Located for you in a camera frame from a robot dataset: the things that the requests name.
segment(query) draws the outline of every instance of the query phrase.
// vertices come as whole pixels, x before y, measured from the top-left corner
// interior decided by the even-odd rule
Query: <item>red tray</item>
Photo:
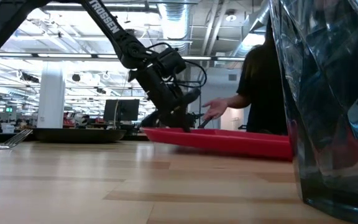
[[[176,128],[144,128],[143,131],[153,142],[289,161],[293,157],[288,136],[220,129],[194,129],[191,133]]]

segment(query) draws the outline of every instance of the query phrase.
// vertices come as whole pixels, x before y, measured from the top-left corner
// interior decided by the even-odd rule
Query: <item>hand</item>
[[[209,106],[208,111],[204,114],[203,119],[217,119],[226,111],[227,101],[222,98],[217,98],[211,100],[208,103],[204,104],[203,107]]]

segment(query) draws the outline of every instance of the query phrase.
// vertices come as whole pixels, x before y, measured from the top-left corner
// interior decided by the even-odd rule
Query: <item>wooden table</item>
[[[343,223],[298,198],[293,167],[151,142],[0,151],[0,223]]]

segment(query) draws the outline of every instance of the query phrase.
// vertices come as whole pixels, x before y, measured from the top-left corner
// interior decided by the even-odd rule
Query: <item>person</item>
[[[240,109],[249,105],[248,132],[287,134],[280,66],[270,19],[265,42],[252,49],[244,60],[237,94],[203,105],[209,107],[203,119],[217,119],[227,108]]]

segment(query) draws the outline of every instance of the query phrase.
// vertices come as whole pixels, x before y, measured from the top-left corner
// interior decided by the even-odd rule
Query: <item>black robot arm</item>
[[[47,5],[52,0],[1,0],[0,1],[0,48],[26,20],[34,9]],[[119,61],[131,71],[129,81],[136,79],[147,93],[157,111],[161,123],[171,127],[185,125],[185,108],[196,100],[200,90],[195,88],[183,95],[180,88],[166,80],[175,80],[176,74],[186,68],[179,53],[168,47],[163,52],[155,52],[126,32],[111,15],[101,0],[59,0],[60,3],[78,3],[88,12],[112,43]]]

